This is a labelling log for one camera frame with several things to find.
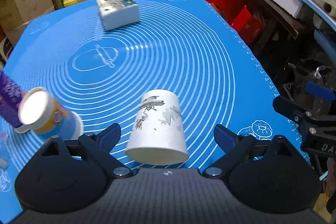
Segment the purple package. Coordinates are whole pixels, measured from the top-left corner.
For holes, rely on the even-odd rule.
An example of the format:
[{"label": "purple package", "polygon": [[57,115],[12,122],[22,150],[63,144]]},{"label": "purple package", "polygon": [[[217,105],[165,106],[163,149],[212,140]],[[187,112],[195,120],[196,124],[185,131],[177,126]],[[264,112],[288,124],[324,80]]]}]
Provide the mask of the purple package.
[{"label": "purple package", "polygon": [[17,111],[24,91],[0,70],[0,115],[13,127],[22,126]]}]

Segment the blue plastic shelf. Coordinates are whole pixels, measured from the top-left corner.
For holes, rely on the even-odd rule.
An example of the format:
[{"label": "blue plastic shelf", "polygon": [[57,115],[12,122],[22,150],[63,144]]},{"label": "blue plastic shelf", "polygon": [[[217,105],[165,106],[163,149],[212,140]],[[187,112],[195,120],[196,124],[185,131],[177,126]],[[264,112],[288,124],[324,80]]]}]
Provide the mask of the blue plastic shelf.
[{"label": "blue plastic shelf", "polygon": [[336,65],[336,44],[323,32],[315,30],[314,38],[317,43],[322,47],[325,53],[329,56],[330,60]]},{"label": "blue plastic shelf", "polygon": [[336,32],[336,20],[334,18],[328,16],[313,0],[303,0],[303,2],[312,8]]}]

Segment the table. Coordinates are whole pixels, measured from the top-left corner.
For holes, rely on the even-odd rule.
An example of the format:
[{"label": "table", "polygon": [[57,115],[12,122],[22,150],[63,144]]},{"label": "table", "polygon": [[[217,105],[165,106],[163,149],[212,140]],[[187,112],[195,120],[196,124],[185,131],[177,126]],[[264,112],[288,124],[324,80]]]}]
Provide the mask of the table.
[{"label": "table", "polygon": [[[150,167],[129,159],[124,150],[140,98],[152,89],[168,89],[180,99],[190,158],[175,168],[204,170],[223,156],[213,139],[219,123],[258,139],[283,134],[299,148],[294,123],[273,110],[279,93],[271,79],[208,3],[135,1],[141,21],[113,31],[103,29],[95,0],[33,20],[5,72],[24,90],[46,87],[81,116],[85,132],[98,133],[118,122],[122,136],[111,155],[132,169]],[[97,48],[113,65],[103,62]],[[0,180],[6,183],[0,220],[7,223],[21,212],[14,180],[48,136],[20,135],[7,122],[0,125],[12,141],[12,162]]]}]

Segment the white paper cup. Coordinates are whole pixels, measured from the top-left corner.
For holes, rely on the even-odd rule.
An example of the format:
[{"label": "white paper cup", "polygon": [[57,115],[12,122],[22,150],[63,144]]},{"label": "white paper cup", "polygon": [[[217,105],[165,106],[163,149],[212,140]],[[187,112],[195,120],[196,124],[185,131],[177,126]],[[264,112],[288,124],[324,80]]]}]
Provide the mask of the white paper cup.
[{"label": "white paper cup", "polygon": [[141,99],[125,154],[137,162],[171,165],[189,158],[178,97],[150,90]]},{"label": "white paper cup", "polygon": [[23,134],[23,133],[27,133],[30,130],[30,127],[23,124],[22,126],[18,128],[14,128],[14,130],[16,133]]},{"label": "white paper cup", "polygon": [[83,133],[83,122],[76,112],[70,112],[44,88],[28,91],[21,100],[18,117],[24,126],[36,134],[60,135],[64,140],[76,140]]}]

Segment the tissue box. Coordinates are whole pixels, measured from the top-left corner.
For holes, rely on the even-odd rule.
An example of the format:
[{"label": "tissue box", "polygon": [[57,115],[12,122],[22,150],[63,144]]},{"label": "tissue box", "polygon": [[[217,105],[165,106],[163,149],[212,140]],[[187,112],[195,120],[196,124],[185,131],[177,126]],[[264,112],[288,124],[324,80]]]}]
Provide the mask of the tissue box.
[{"label": "tissue box", "polygon": [[118,7],[114,0],[96,0],[105,30],[113,30],[140,21],[139,6],[134,0],[121,0]]}]

